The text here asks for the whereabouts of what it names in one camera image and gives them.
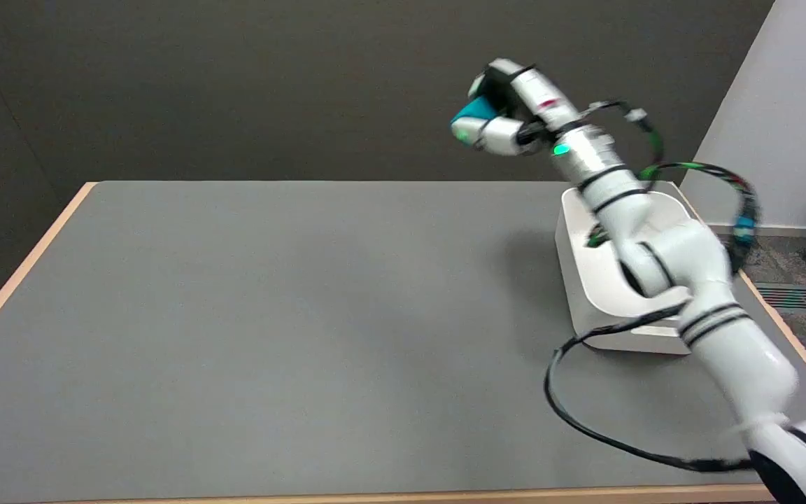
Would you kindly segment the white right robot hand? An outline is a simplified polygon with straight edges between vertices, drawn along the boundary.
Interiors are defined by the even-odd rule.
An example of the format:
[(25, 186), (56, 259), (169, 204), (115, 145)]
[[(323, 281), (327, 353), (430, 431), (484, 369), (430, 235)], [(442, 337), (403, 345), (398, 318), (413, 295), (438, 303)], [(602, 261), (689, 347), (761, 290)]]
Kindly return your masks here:
[(510, 59), (488, 63), (451, 119), (451, 133), (480, 152), (521, 156), (555, 143), (583, 124), (578, 109), (535, 66)]

